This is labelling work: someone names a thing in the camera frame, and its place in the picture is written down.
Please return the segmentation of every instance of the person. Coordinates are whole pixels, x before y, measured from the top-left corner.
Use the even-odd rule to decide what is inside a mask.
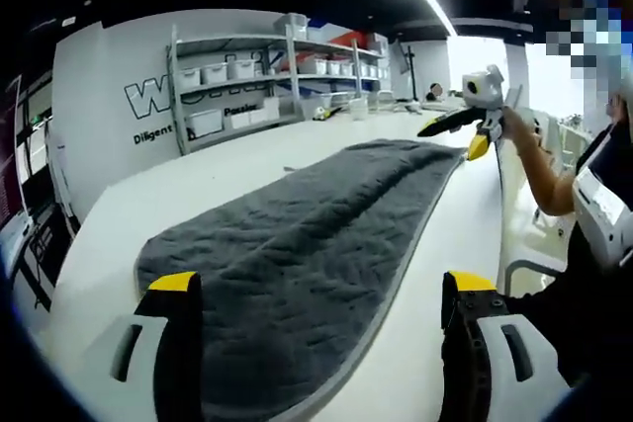
[[[576,173],[610,134],[609,143],[613,150],[605,160],[600,160],[599,175],[604,185],[633,210],[628,104],[620,94],[614,94],[609,101],[609,110],[612,124],[580,157]],[[540,210],[552,216],[573,212],[575,176],[554,174],[541,153],[533,130],[516,111],[505,108],[503,117],[505,136],[514,142]],[[596,361],[603,338],[609,335],[605,315],[617,311],[611,306],[617,298],[615,294],[620,291],[613,285],[615,278],[600,271],[578,224],[570,236],[567,264],[567,270],[542,292],[522,298],[505,296],[504,299],[510,313],[523,314],[556,348],[559,370],[566,381],[573,384],[590,371]]]
[[[439,101],[439,97],[444,94],[444,90],[439,83],[431,84],[431,87],[428,88],[429,91],[426,94],[426,101]]]

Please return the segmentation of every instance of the table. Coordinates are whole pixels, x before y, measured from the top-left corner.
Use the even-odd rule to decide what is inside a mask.
[[[134,262],[162,230],[286,175],[345,146],[415,138],[438,113],[378,113],[353,122],[339,114],[266,130],[167,162],[108,188],[68,251],[57,281],[49,358],[72,378],[80,356],[121,314],[136,308]],[[474,127],[430,140],[468,146]],[[441,283],[449,269],[497,280],[501,247],[497,156],[460,166],[424,230],[393,306],[367,355],[317,421],[437,420],[443,384]]]

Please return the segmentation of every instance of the shelving unit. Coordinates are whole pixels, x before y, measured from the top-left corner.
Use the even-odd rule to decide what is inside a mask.
[[[265,123],[253,124],[252,126],[243,127],[243,128],[229,128],[225,129],[222,132],[210,133],[208,135],[203,135],[202,137],[195,138],[194,140],[190,140],[190,144],[192,146],[192,151],[200,150],[202,148],[208,147],[210,145],[216,145],[218,143],[226,142],[227,140],[231,140],[232,138],[244,137],[245,135],[249,135],[254,132],[260,132],[262,130],[266,130],[272,127],[285,126],[288,124],[295,123],[297,120],[292,117],[280,118],[275,121],[267,121]]]
[[[264,70],[269,70],[269,52],[270,51],[286,51],[288,56],[289,71],[277,75],[256,76],[246,79],[234,79],[222,83],[203,84],[194,88],[182,89],[179,82],[179,73],[181,68],[179,60],[183,58],[191,58],[196,55],[215,54],[223,52],[237,51],[261,51]],[[297,53],[311,52],[327,56],[343,56],[350,58],[355,64],[354,76],[333,76],[318,74],[299,74],[297,69]],[[182,40],[178,39],[176,27],[172,29],[171,43],[167,47],[167,71],[169,78],[169,91],[171,95],[171,111],[176,129],[176,137],[178,146],[183,155],[199,150],[201,148],[221,143],[232,138],[248,135],[271,127],[279,127],[292,124],[303,119],[301,112],[301,97],[299,83],[304,80],[311,81],[327,81],[330,83],[336,81],[345,81],[355,83],[356,96],[360,97],[362,92],[363,81],[378,82],[378,78],[361,77],[360,64],[363,61],[375,63],[382,56],[375,51],[369,51],[358,48],[356,41],[353,46],[344,46],[334,43],[312,42],[309,40],[296,40],[290,36],[284,37],[279,35],[225,35],[208,37],[204,39]],[[293,112],[289,115],[282,116],[279,120],[262,122],[250,127],[233,129],[230,127],[229,121],[224,118],[224,130],[220,132],[210,133],[202,137],[190,139],[187,133],[186,117],[188,116],[183,107],[182,99],[196,95],[204,95],[211,91],[230,89],[236,86],[244,86],[249,84],[269,83],[271,86],[278,82],[291,83]]]

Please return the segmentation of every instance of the quilted towel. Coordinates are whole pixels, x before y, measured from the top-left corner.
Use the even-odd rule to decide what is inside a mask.
[[[202,278],[206,420],[295,419],[335,393],[385,318],[463,152],[354,145],[147,241],[140,292],[166,274]]]

